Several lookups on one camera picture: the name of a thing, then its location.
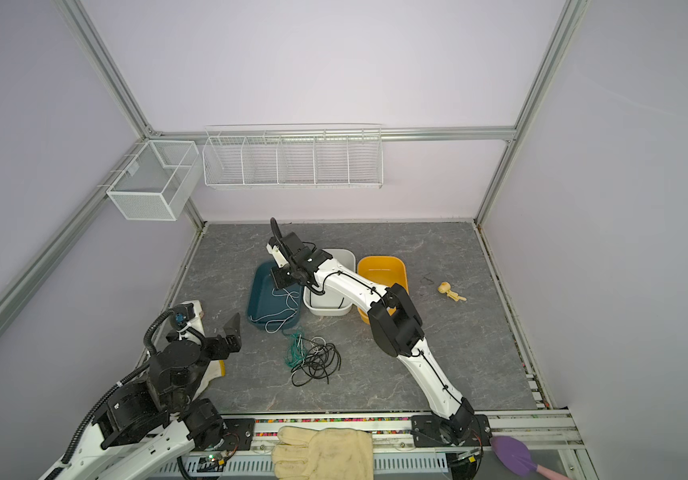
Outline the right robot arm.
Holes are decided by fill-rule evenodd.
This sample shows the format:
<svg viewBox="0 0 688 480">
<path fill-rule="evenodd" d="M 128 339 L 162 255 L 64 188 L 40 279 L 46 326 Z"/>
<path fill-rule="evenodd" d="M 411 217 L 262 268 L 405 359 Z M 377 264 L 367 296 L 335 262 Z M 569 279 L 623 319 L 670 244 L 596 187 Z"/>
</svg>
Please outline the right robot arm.
<svg viewBox="0 0 688 480">
<path fill-rule="evenodd" d="M 461 446 L 473 438 L 483 439 L 483 424 L 474 408 L 432 354 L 408 291 L 397 283 L 370 281 L 295 233 L 283 234 L 275 218 L 269 224 L 272 236 L 266 249 L 276 263 L 271 270 L 275 286 L 298 284 L 318 296 L 334 292 L 366 312 L 377 346 L 406 367 L 426 397 L 432 418 L 439 423 L 440 441 Z"/>
</svg>

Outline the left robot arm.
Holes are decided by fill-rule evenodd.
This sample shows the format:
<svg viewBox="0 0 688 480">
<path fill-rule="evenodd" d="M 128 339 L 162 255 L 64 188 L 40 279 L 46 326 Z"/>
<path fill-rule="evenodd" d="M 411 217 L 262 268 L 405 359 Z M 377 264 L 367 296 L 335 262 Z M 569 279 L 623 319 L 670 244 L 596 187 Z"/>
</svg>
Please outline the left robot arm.
<svg viewBox="0 0 688 480">
<path fill-rule="evenodd" d="M 202 306 L 192 300 L 164 310 L 143 336 L 146 359 L 113 384 L 78 425 L 46 479 L 146 479 L 194 450 L 226 449 L 230 431 L 203 392 L 241 349 L 240 316 L 205 334 Z"/>
</svg>

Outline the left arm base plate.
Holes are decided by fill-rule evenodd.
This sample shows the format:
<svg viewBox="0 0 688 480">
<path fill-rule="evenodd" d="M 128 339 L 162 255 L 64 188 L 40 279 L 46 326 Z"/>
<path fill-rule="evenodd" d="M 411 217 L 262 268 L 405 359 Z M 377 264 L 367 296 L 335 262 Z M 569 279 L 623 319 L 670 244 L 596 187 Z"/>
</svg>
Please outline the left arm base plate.
<svg viewBox="0 0 688 480">
<path fill-rule="evenodd" d="M 195 437 L 194 451 L 248 451 L 254 438 L 253 417 L 224 418 L 218 428 L 212 427 Z"/>
</svg>

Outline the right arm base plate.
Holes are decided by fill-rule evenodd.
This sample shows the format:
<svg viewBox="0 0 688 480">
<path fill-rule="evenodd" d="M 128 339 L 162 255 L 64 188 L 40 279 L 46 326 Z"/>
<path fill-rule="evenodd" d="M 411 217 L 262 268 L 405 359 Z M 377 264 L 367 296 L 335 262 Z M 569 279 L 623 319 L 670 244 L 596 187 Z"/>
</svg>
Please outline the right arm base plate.
<svg viewBox="0 0 688 480">
<path fill-rule="evenodd" d="M 414 415 L 410 417 L 410 433 L 415 447 L 488 447 L 491 427 L 488 417 L 476 414 L 461 430 L 456 429 L 450 420 L 435 414 Z"/>
</svg>

